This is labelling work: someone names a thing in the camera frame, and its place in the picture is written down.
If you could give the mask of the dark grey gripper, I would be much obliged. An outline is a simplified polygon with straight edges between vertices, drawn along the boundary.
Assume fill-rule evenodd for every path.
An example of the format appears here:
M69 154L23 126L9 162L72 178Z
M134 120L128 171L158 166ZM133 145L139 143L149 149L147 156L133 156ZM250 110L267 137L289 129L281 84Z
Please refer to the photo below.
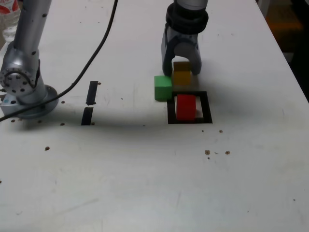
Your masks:
M173 38L177 38L183 43L179 43L172 48L167 48L168 42ZM202 68L202 61L198 47L198 34L182 34L172 29L168 24L165 24L162 43L162 71L165 76L171 76L172 60L175 56L183 57L189 60L192 74L200 74Z

